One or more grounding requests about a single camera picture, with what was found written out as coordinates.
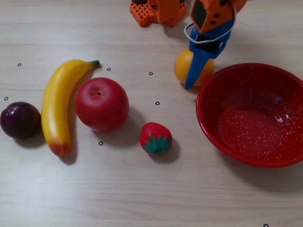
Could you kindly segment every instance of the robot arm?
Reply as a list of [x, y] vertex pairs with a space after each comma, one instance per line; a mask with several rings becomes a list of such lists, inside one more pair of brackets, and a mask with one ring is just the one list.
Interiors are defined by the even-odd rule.
[[[189, 49], [194, 57], [185, 81], [190, 89], [197, 81], [209, 59], [216, 59], [226, 47], [231, 36], [236, 14], [247, 0], [195, 0], [191, 11], [192, 24], [185, 28], [190, 40]], [[195, 25], [189, 36], [186, 29]]]

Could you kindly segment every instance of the bowl rim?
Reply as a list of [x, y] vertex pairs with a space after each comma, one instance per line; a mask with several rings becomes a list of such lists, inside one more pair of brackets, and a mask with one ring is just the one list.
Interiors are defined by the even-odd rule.
[[295, 80], [298, 84], [301, 84], [303, 86], [303, 81], [301, 79], [299, 79], [297, 76], [295, 76], [294, 74], [281, 69], [279, 67], [276, 66], [272, 66], [272, 65], [268, 65], [268, 64], [263, 64], [263, 63], [241, 63], [241, 64], [235, 64], [235, 65], [231, 65], [228, 66], [224, 69], [221, 69], [219, 71], [217, 71], [215, 74], [213, 74], [201, 87], [198, 97], [197, 97], [197, 101], [196, 101], [196, 114], [197, 114], [197, 118], [198, 118], [198, 122], [200, 124], [200, 127], [202, 129], [202, 131], [204, 132], [205, 136], [209, 139], [209, 141], [216, 147], [218, 148], [221, 152], [223, 152], [224, 154], [238, 160], [241, 161], [243, 163], [252, 165], [252, 166], [258, 166], [258, 167], [266, 167], [266, 168], [279, 168], [279, 167], [285, 167], [285, 166], [290, 166], [293, 164], [296, 164], [300, 161], [303, 160], [303, 152], [302, 154], [297, 157], [297, 158], [293, 158], [284, 162], [280, 162], [280, 163], [274, 163], [274, 162], [268, 162], [268, 163], [264, 163], [264, 162], [258, 162], [258, 161], [254, 161], [254, 160], [250, 160], [248, 158], [245, 158], [237, 153], [231, 152], [230, 149], [225, 148], [224, 146], [222, 146], [220, 144], [220, 142], [218, 142], [210, 133], [210, 131], [206, 128], [205, 122], [203, 121], [202, 118], [202, 113], [201, 113], [201, 100], [202, 100], [202, 96], [206, 90], [206, 88], [208, 87], [208, 85], [217, 77], [222, 76], [223, 74], [225, 74], [226, 72], [233, 70], [238, 67], [243, 67], [243, 66], [266, 66], [269, 68], [274, 68], [282, 73], [284, 73], [286, 76], [290, 77], [291, 79]]

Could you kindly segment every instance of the speckled red bowl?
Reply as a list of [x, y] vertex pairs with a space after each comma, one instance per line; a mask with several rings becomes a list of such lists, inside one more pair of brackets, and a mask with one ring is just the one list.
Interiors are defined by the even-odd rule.
[[203, 85], [196, 111], [207, 138], [234, 159], [261, 167], [303, 160], [303, 81], [290, 72], [227, 67]]

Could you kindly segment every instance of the toy strawberry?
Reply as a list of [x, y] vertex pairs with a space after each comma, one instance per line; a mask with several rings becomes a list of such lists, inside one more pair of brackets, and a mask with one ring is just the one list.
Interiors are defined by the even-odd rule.
[[142, 148], [150, 155], [161, 155], [171, 147], [170, 131], [161, 124], [150, 122], [143, 126], [140, 135]]

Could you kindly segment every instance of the banana stem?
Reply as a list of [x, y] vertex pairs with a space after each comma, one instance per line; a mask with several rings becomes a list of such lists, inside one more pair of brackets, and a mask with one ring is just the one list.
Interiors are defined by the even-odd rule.
[[101, 64], [100, 64], [99, 60], [90, 61], [90, 63], [92, 64], [93, 68], [101, 67]]

